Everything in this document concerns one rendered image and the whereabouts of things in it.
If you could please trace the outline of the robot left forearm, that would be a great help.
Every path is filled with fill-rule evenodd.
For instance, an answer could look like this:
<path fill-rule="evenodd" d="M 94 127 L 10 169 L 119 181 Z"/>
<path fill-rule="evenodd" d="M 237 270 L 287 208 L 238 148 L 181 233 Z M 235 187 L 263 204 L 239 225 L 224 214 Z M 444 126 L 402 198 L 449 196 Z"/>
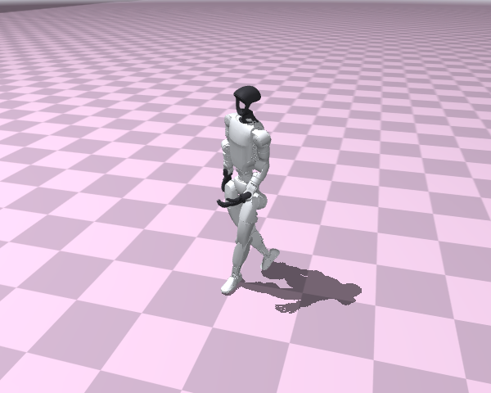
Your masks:
<path fill-rule="evenodd" d="M 267 172 L 269 169 L 269 164 L 264 165 L 261 174 L 258 172 L 254 172 L 252 175 L 251 180 L 249 181 L 248 185 L 246 186 L 245 192 L 251 192 L 251 197 L 246 199 L 245 201 L 250 201 L 253 198 L 254 193 L 256 193 L 259 185 L 261 182 L 265 179 Z"/>

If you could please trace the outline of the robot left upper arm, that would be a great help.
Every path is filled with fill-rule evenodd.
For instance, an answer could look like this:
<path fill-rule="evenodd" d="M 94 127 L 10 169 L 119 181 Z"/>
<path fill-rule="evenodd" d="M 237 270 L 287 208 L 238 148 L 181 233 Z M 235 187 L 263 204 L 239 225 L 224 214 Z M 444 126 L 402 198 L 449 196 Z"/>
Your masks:
<path fill-rule="evenodd" d="M 261 173 L 264 165 L 269 164 L 271 137 L 266 130 L 261 128 L 254 129 L 252 135 L 259 157 L 259 160 L 255 162 L 255 169 Z"/>

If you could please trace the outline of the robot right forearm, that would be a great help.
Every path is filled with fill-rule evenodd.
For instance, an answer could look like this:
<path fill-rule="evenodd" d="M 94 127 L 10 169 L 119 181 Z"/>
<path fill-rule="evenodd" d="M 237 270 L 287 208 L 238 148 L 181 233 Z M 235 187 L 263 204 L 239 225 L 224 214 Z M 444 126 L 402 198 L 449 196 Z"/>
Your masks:
<path fill-rule="evenodd" d="M 231 155 L 230 153 L 225 153 L 223 151 L 223 169 L 226 169 L 228 171 L 228 174 L 231 174 L 233 172 L 233 164 L 231 160 Z"/>

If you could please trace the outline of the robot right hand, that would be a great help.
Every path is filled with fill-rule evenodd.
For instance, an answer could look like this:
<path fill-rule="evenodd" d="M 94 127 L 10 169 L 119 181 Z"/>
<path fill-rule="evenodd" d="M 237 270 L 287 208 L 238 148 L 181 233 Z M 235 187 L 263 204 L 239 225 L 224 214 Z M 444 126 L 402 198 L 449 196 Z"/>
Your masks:
<path fill-rule="evenodd" d="M 221 187 L 223 192 L 224 192 L 225 184 L 227 182 L 229 182 L 230 180 L 232 180 L 232 173 L 229 174 L 229 175 L 227 175 L 227 174 L 228 174 L 228 171 L 226 169 L 224 169 L 223 170 L 223 176 L 224 176 L 224 178 L 223 178 L 222 187 Z"/>

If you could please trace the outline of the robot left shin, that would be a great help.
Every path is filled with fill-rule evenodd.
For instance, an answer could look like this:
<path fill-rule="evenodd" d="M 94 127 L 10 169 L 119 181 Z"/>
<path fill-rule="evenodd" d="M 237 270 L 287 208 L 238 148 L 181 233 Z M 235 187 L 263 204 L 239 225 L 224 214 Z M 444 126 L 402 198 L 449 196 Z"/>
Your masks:
<path fill-rule="evenodd" d="M 249 251 L 250 251 L 250 244 L 251 244 L 252 240 L 253 240 L 253 238 L 250 237 L 246 246 L 243 248 L 242 248 L 242 244 L 240 244 L 239 242 L 235 246 L 235 249 L 233 252 L 233 257 L 232 257 L 232 262 L 233 262 L 232 276 L 234 276 L 234 274 L 235 274 L 236 275 L 235 279 L 238 278 L 239 273 L 241 271 L 241 266 L 246 261 L 246 258 L 249 254 Z"/>

